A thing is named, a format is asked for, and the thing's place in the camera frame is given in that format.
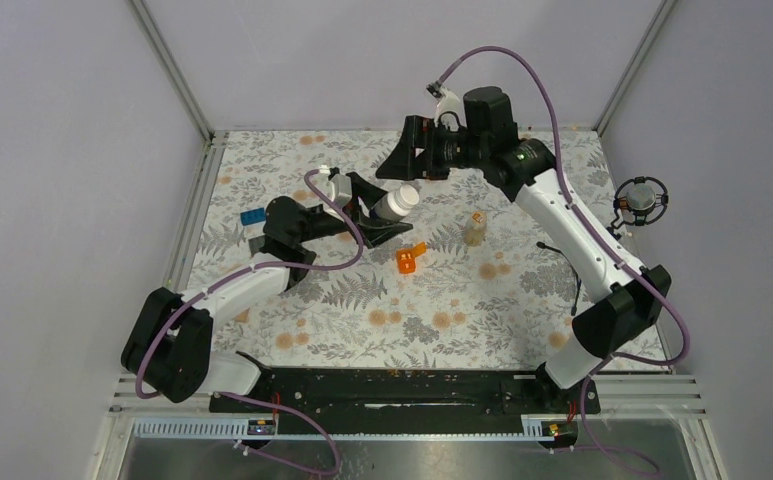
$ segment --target floral pattern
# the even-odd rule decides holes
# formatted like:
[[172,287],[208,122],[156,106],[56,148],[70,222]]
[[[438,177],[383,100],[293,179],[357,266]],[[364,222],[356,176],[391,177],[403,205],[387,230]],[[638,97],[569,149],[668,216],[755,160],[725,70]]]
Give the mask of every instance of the floral pattern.
[[[530,132],[551,146],[551,135]],[[239,214],[288,195],[317,203],[303,174],[321,164],[356,171],[389,190],[397,181],[374,179],[398,132],[231,132],[192,265],[190,288],[247,265],[248,240],[262,224],[243,227]],[[593,132],[562,134],[569,180],[605,224],[613,218],[614,188]],[[478,172],[459,170],[445,182],[415,181],[422,201],[406,221],[414,225],[340,272],[310,272],[288,292],[239,314],[213,348],[241,350],[264,363],[287,366],[389,368],[535,368],[571,335],[575,283],[540,226]],[[324,179],[316,181],[323,186]],[[486,239],[469,247],[463,225],[483,210]],[[411,275],[397,271],[395,250],[427,242]],[[307,244],[317,263],[349,259],[349,234]],[[581,293],[579,311],[590,302]],[[654,329],[624,350],[665,358]],[[653,367],[616,360],[609,368]]]

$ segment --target bottle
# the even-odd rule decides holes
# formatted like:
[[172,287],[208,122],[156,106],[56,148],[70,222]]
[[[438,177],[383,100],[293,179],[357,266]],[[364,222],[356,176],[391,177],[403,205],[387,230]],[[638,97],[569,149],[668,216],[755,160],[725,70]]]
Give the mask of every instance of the bottle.
[[418,200],[418,191],[412,185],[401,185],[401,188],[383,195],[383,198],[374,204],[370,212],[371,218],[400,222],[418,205]]
[[476,247],[483,243],[483,239],[486,238],[486,214],[483,212],[474,212],[468,217],[465,227],[465,239],[466,245],[470,247]]

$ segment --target gray wall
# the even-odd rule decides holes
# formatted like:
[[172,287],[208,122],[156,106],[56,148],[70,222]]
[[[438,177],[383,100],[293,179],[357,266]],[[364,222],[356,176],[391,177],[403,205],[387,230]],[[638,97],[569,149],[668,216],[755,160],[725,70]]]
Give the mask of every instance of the gray wall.
[[673,274],[731,478],[773,479],[773,2],[680,2],[604,140],[616,181],[668,184],[638,244]]
[[[217,129],[400,128],[430,114],[424,87],[459,55],[514,48],[561,122],[591,127],[660,0],[147,0]],[[530,79],[485,54],[449,80],[500,85],[516,119],[548,125]]]
[[0,479],[85,474],[200,144],[125,2],[0,1]]

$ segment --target gray floor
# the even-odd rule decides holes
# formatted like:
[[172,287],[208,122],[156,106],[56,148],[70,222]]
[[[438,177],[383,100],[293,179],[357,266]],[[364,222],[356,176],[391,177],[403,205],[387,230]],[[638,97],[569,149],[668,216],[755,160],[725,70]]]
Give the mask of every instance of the gray floor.
[[[664,479],[694,478],[683,439],[670,421],[590,423],[604,443],[636,448],[661,466]],[[588,445],[581,438],[580,445]],[[134,439],[121,480],[304,480],[308,474],[262,458],[243,457],[232,443],[205,440]],[[548,455],[525,442],[359,442],[339,443],[342,469],[336,479],[476,480],[476,479],[627,479],[599,452]],[[307,465],[331,461],[323,441],[274,442],[267,451]],[[640,469],[644,462],[625,456]]]

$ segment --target orange object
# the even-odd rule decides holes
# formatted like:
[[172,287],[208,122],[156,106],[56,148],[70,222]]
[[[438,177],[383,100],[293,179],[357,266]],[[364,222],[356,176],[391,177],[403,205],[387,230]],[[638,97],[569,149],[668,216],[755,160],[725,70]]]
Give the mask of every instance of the orange object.
[[395,252],[395,259],[398,260],[398,271],[404,275],[415,271],[415,259],[427,251],[427,244],[419,243],[413,248],[402,248]]

